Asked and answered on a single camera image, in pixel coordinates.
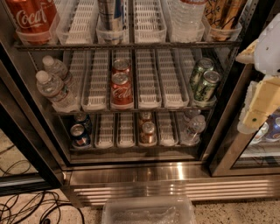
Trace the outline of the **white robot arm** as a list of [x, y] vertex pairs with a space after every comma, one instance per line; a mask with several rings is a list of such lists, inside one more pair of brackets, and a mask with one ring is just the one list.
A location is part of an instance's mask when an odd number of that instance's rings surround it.
[[250, 82], [237, 125], [239, 132], [252, 134], [280, 107], [280, 13], [235, 60], [264, 75]]

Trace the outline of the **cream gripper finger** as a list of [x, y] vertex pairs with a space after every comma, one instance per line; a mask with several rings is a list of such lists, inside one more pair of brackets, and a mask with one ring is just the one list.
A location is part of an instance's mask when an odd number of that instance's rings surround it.
[[279, 76], [265, 75], [259, 82], [251, 81], [239, 116], [237, 130], [242, 134], [255, 133], [279, 107]]
[[247, 46], [246, 49], [244, 49], [243, 51], [237, 54], [235, 60], [242, 64], [254, 64], [255, 63], [254, 53], [255, 53], [257, 43], [258, 40], [257, 39], [254, 40], [250, 45]]

